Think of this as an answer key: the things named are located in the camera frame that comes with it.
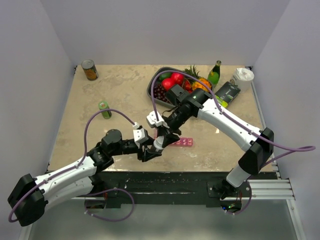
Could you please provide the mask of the white pill bottle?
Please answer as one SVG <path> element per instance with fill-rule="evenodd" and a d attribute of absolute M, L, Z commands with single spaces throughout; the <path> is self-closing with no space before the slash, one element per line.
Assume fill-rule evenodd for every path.
<path fill-rule="evenodd" d="M 151 147 L 152 151 L 157 153 L 162 153 L 163 151 L 163 143 L 164 143 L 164 136 L 158 136 L 154 141 Z"/>

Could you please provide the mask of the pink weekly pill organizer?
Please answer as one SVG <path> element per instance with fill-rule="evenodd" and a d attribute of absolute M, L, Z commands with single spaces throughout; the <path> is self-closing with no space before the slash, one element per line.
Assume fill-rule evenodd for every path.
<path fill-rule="evenodd" d="M 153 131 L 153 142 L 151 146 L 154 146 L 154 142 L 157 139 L 158 136 L 158 128 L 155 128 Z M 171 144 L 168 145 L 168 147 L 192 147 L 194 145 L 194 140 L 192 137 L 179 137 L 178 141 L 172 142 Z"/>

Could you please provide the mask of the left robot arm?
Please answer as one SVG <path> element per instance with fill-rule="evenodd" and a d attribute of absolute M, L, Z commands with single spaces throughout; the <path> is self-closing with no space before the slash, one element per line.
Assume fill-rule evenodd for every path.
<path fill-rule="evenodd" d="M 147 162 L 164 149 L 163 136 L 152 138 L 144 128 L 133 130 L 132 139 L 123 139 L 117 129 L 109 130 L 97 145 L 75 162 L 36 177 L 26 174 L 18 180 L 7 201 L 8 221 L 26 227 L 39 220 L 49 208 L 73 197 L 99 196 L 104 184 L 98 173 L 114 164 L 114 156 L 136 154 Z"/>

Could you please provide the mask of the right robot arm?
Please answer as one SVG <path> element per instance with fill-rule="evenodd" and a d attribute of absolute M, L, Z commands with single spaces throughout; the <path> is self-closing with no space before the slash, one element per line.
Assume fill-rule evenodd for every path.
<path fill-rule="evenodd" d="M 244 151 L 237 165 L 219 186 L 219 190 L 223 190 L 227 196 L 235 196 L 241 190 L 242 183 L 250 176 L 257 175 L 272 155 L 272 130 L 261 130 L 246 123 L 221 107 L 216 103 L 216 98 L 203 89 L 198 88 L 189 93 L 179 85 L 174 85 L 165 96 L 176 107 L 171 115 L 162 117 L 154 110 L 147 116 L 149 125 L 157 128 L 157 138 L 153 147 L 158 152 L 178 140 L 179 128 L 190 117 L 217 127 Z"/>

